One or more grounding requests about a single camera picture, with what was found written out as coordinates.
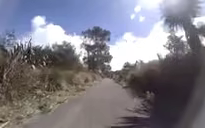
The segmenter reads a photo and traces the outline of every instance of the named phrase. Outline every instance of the white cloud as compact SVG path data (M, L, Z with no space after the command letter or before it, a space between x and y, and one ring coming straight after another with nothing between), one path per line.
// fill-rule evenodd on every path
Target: white cloud
M75 34L67 34L59 25L46 21L44 16L35 16L32 20L32 30L30 36L37 45L51 45L54 43L70 42L76 47L77 53L82 52L80 36Z
M138 5L141 5L142 8L151 10L159 8L162 2L163 0L138 0Z
M139 22L143 22L145 20L144 16L139 16Z
M137 5L135 8L134 8L134 11L135 13L139 13L141 11L141 6Z
M148 37L137 37L127 32L114 45L111 45L112 70L121 69L127 61L134 63L140 59L148 62L157 59L157 53L165 55L168 51L163 45L166 43L168 33L163 31L162 25L162 21L156 23Z
M131 20L135 19L135 14L131 14L130 18Z

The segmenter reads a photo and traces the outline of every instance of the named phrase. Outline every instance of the sky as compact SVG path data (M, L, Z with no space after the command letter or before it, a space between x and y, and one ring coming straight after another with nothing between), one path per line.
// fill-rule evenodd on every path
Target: sky
M204 15L197 21L205 21ZM15 30L38 45L71 42L77 52L81 32L93 26L111 31L112 70L128 61L145 62L165 55L162 0L0 0L0 31Z

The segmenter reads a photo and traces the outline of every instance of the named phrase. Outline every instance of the shrub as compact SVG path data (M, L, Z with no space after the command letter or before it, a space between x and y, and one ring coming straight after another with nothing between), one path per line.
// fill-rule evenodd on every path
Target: shrub
M38 56L38 59L43 61L36 64L36 54L31 53L33 47L30 42L26 47L15 40L10 40L9 45L8 40L0 41L0 104L31 97L36 95L39 89L61 89L58 74L41 65L41 62L46 61L44 55Z
M182 117L201 69L200 57L188 53L168 55L159 62L140 66L128 79L128 87L138 97L155 94L151 120L163 127L173 126Z

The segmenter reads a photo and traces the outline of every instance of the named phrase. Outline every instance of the tree canopy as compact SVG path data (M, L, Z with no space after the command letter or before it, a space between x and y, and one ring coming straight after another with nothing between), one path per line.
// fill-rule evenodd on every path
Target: tree canopy
M82 46L87 52L87 55L83 58L84 63L88 65L90 70L100 70L102 72L110 70L109 63L112 56L107 44L110 41L110 31L95 26L92 29L83 31L82 35L84 37Z
M165 0L162 11L165 25L170 30L176 30L176 28L182 27L192 52L198 53L202 45L193 20L194 17L199 15L199 0L178 0L176 2Z
M169 50L171 55L180 57L190 51L186 41L182 40L183 36L178 37L175 33L170 33L167 38L168 40L164 47Z

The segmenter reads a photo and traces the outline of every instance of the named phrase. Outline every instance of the narrow paved road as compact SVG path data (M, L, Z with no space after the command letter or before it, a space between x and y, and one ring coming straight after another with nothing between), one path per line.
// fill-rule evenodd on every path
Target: narrow paved road
M78 98L62 104L53 113L34 119L24 128L109 128L121 117L133 116L129 94L112 80L105 79Z

